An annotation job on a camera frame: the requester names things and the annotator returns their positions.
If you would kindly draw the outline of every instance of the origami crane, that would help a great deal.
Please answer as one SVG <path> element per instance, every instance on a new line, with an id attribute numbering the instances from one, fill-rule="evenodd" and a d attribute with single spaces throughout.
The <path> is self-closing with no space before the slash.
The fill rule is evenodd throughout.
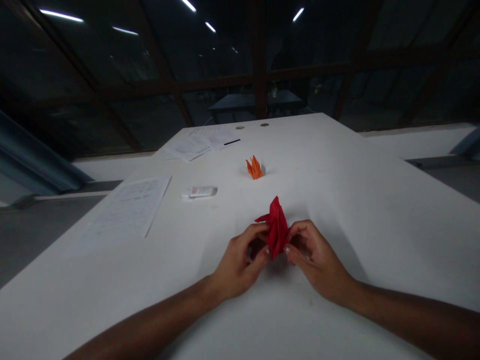
<path id="1" fill-rule="evenodd" d="M 251 175 L 253 180 L 256 180 L 258 178 L 261 178 L 264 174 L 262 173 L 262 170 L 260 169 L 260 164 L 255 158 L 255 155 L 250 158 L 251 160 L 251 165 L 248 160 L 246 161 L 246 167 L 248 168 L 248 173 Z"/>
<path id="2" fill-rule="evenodd" d="M 274 260 L 277 255 L 283 253 L 284 245 L 289 242 L 289 227 L 278 196 L 275 196 L 270 204 L 270 213 L 255 220 L 256 223 L 262 221 L 270 225 L 266 234 L 266 243 L 270 246 L 271 259 Z"/>

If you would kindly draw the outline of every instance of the wall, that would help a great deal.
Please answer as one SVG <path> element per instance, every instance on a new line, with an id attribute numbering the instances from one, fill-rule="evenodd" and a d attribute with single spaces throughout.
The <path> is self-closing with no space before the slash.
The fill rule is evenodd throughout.
<path id="1" fill-rule="evenodd" d="M 401 159 L 433 158 L 450 151 L 476 127 L 469 123 L 361 132 L 371 143 Z M 73 164 L 96 181 L 124 180 L 152 153 L 105 156 L 77 160 Z"/>
<path id="2" fill-rule="evenodd" d="M 0 173 L 0 208 L 10 206 L 22 197 L 31 194 L 30 190 Z"/>
<path id="3" fill-rule="evenodd" d="M 424 126 L 398 130 L 361 133 L 371 143 L 394 153 L 399 158 L 421 159 L 447 156 L 477 127 L 470 123 Z"/>
<path id="4" fill-rule="evenodd" d="M 140 155 L 103 156 L 79 159 L 73 162 L 77 168 L 95 181 L 124 180 L 143 165 L 153 152 Z"/>

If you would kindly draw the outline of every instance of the hand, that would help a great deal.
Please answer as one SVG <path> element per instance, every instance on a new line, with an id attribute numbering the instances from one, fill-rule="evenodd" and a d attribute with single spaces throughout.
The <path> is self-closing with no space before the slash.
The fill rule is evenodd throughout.
<path id="1" fill-rule="evenodd" d="M 246 292 L 267 266 L 270 260 L 268 245 L 258 252 L 252 263 L 248 261 L 247 249 L 252 240 L 264 237 L 263 233 L 268 228 L 269 226 L 265 223 L 251 224 L 228 243 L 220 264 L 210 276 L 210 284 L 215 289 L 220 302 Z"/>
<path id="2" fill-rule="evenodd" d="M 311 220 L 296 221 L 290 227 L 288 236 L 290 243 L 283 248 L 288 261 L 300 268 L 317 293 L 331 302 L 346 306 L 359 284 L 314 223 Z"/>

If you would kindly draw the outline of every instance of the red origami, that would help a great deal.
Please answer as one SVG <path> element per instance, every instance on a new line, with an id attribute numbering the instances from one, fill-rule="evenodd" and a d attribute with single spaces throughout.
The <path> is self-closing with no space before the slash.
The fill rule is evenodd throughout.
<path id="1" fill-rule="evenodd" d="M 256 223 L 262 221 L 270 225 L 266 235 L 266 243 L 270 246 L 271 259 L 274 260 L 277 255 L 284 251 L 284 245 L 289 242 L 289 227 L 278 196 L 275 196 L 270 204 L 270 213 L 255 220 Z"/>

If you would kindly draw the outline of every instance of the floor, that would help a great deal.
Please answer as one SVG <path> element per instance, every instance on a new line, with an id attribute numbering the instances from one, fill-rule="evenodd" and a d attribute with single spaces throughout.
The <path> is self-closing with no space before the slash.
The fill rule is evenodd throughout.
<path id="1" fill-rule="evenodd" d="M 0 289 L 103 198 L 45 200 L 0 212 Z"/>
<path id="2" fill-rule="evenodd" d="M 480 165 L 426 173 L 480 203 Z M 108 184 L 108 190 L 116 185 Z M 45 200 L 21 211 L 0 212 L 0 289 L 102 199 Z"/>

